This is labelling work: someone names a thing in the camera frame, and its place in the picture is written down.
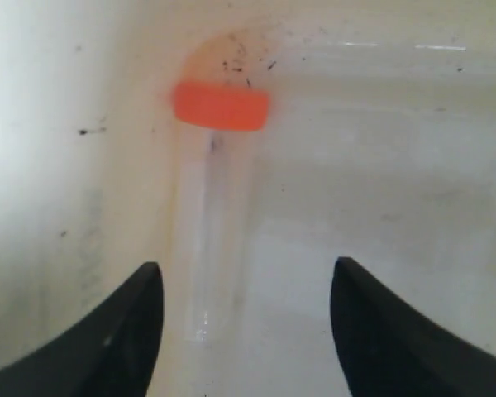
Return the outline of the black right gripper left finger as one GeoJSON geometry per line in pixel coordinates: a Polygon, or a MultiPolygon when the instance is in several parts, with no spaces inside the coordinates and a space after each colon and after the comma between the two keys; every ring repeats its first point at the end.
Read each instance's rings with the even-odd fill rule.
{"type": "Polygon", "coordinates": [[[141,265],[89,315],[0,370],[0,396],[145,396],[164,325],[155,262],[141,265]]]}

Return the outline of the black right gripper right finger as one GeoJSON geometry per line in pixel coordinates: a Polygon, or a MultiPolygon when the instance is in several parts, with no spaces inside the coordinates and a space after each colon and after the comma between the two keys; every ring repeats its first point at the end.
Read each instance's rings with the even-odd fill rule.
{"type": "Polygon", "coordinates": [[[496,396],[496,356],[419,313],[350,257],[335,263],[331,331],[353,396],[496,396]]]}

